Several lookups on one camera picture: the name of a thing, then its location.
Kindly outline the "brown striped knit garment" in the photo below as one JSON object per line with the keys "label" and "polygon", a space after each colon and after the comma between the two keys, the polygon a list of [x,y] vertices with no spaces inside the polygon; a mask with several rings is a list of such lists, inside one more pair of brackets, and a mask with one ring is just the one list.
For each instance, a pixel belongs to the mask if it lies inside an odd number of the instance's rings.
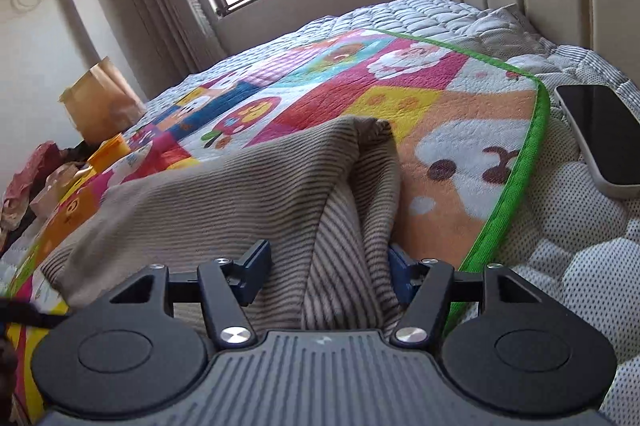
{"label": "brown striped knit garment", "polygon": [[266,240],[272,267],[246,312],[255,331],[390,331],[401,314],[387,257],[399,194],[390,124],[341,116],[107,189],[41,272],[78,309],[147,265],[188,272]]}

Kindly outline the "pink red clothes pile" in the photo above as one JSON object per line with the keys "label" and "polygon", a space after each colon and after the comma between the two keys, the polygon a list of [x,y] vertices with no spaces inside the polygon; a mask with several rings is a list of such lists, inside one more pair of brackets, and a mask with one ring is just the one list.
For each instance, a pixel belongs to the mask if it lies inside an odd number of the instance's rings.
{"label": "pink red clothes pile", "polygon": [[20,227],[32,198],[41,191],[47,177],[62,164],[58,145],[54,141],[46,141],[34,150],[23,169],[13,175],[1,204],[1,252],[9,247],[10,234]]}

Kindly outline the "pink box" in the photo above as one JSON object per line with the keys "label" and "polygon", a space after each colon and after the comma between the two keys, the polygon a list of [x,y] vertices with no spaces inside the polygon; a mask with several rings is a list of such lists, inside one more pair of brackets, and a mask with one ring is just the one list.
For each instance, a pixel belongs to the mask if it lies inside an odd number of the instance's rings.
{"label": "pink box", "polygon": [[49,218],[70,187],[78,179],[81,165],[66,163],[51,173],[42,190],[29,203],[30,209],[40,219]]}

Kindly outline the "white quilted mattress pad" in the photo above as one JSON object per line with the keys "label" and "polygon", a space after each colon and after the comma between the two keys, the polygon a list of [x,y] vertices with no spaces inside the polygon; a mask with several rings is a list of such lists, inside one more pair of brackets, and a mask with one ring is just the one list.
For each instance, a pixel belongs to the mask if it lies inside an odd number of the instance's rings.
{"label": "white quilted mattress pad", "polygon": [[[493,56],[536,75],[547,90],[606,85],[632,112],[639,110],[639,88],[627,75],[590,49],[551,42],[514,5],[480,10],[451,0],[395,0],[312,20],[191,74],[150,99],[142,121],[150,123],[208,80],[362,28],[433,38]],[[618,368],[602,411],[617,425],[638,424],[639,202],[610,199],[598,190],[559,102],[551,104],[533,178],[496,258],[608,338]]]}

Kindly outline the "colourful cartoon play mat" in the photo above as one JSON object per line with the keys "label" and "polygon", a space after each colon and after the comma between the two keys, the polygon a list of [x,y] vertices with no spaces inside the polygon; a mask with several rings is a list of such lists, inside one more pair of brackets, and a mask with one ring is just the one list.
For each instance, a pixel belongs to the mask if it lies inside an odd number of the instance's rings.
{"label": "colourful cartoon play mat", "polygon": [[520,203],[548,115],[535,76],[454,44],[355,30],[300,45],[198,85],[125,137],[126,157],[68,189],[8,294],[43,306],[64,301],[41,265],[93,217],[107,189],[341,116],[392,127],[400,194],[390,242],[478,271]]}

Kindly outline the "yellow round lidded container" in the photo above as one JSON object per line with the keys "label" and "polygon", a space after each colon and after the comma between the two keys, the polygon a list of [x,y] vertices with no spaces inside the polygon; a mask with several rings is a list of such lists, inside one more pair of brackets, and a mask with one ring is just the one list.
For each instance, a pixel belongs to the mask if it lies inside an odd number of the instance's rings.
{"label": "yellow round lidded container", "polygon": [[87,163],[94,169],[96,174],[101,174],[114,165],[117,161],[126,157],[131,149],[122,134],[105,140],[98,150],[88,157]]}

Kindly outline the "brown paper bag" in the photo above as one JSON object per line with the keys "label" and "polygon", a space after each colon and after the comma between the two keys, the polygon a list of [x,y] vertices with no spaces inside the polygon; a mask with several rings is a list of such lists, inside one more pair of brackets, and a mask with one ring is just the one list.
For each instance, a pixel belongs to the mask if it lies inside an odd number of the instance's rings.
{"label": "brown paper bag", "polygon": [[146,108],[109,56],[92,66],[58,98],[82,139],[101,145],[127,131]]}

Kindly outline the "smartphone with white case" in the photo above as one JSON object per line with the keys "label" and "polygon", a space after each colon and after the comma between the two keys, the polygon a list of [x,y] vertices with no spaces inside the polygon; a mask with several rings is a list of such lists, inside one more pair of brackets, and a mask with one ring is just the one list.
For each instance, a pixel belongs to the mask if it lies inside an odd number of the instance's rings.
{"label": "smartphone with white case", "polygon": [[606,85],[560,85],[554,92],[598,190],[638,199],[638,117]]}

